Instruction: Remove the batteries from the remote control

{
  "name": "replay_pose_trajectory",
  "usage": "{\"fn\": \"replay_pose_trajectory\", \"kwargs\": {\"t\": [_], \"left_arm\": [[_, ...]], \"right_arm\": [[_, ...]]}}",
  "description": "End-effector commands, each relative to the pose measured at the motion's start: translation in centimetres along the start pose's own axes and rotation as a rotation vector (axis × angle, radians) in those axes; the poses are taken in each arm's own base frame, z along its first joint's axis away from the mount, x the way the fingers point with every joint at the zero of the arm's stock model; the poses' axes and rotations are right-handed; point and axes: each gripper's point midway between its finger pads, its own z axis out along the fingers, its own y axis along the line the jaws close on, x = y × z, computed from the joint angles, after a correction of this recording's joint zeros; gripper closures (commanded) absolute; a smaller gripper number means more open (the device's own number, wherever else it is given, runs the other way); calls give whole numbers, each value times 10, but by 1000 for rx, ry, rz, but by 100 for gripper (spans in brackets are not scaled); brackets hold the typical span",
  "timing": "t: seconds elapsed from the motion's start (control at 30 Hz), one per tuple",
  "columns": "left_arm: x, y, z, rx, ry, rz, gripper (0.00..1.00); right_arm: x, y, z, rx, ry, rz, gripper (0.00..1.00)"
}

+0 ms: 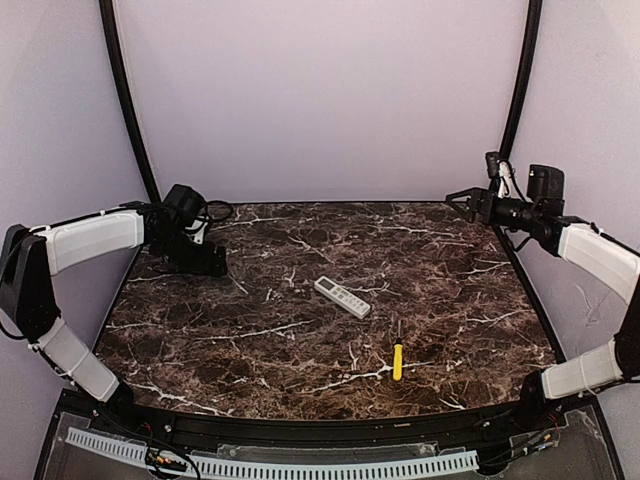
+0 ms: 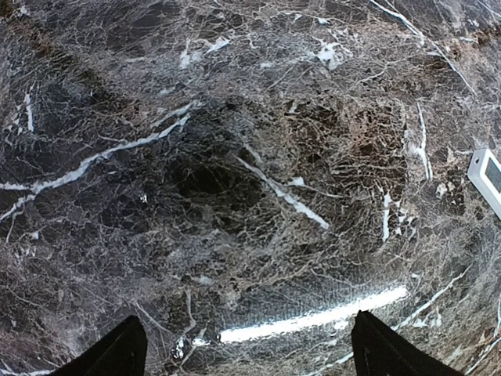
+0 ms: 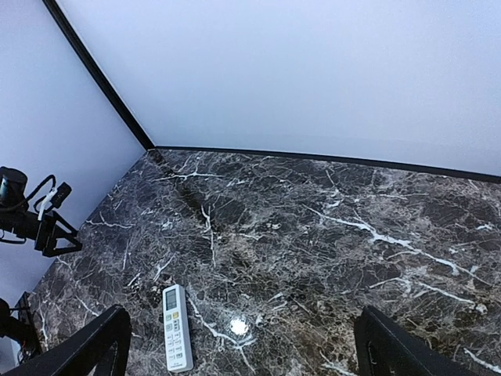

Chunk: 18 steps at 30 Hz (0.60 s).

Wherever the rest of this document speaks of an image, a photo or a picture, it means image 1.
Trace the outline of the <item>yellow handled screwdriver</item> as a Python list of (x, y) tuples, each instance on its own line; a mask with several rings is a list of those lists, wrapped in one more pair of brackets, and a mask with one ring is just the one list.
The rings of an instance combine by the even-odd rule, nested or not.
[(392, 378), (398, 382), (403, 376), (403, 343), (402, 343), (402, 322), (397, 322), (397, 335), (393, 344), (393, 370)]

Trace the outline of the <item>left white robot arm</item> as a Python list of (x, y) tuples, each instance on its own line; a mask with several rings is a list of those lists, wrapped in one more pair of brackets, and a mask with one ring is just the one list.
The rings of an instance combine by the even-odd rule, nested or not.
[(208, 224), (208, 219), (187, 220), (175, 207), (138, 204), (56, 225), (11, 226), (1, 251), (1, 310), (17, 329), (9, 337), (27, 342), (96, 401), (130, 401), (131, 389), (63, 319), (52, 278), (94, 258), (142, 246), (182, 273), (222, 277), (226, 250), (204, 240)]

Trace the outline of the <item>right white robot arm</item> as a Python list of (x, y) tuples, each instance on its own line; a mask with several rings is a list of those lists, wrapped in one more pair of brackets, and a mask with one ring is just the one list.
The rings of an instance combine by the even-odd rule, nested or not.
[(525, 377), (514, 420), (531, 428), (562, 400), (621, 383), (639, 381), (639, 254), (597, 229), (595, 224), (562, 214), (559, 198), (525, 201), (500, 198), (495, 192), (470, 188), (445, 197), (468, 222), (522, 231), (551, 255), (586, 271), (627, 305), (622, 324), (611, 340), (578, 357)]

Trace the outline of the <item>white remote control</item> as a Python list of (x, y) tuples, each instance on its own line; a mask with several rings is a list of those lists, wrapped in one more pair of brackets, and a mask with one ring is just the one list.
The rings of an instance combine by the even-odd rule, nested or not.
[(351, 293), (333, 280), (321, 276), (314, 282), (314, 288), (327, 299), (355, 316), (364, 319), (371, 312), (371, 305)]

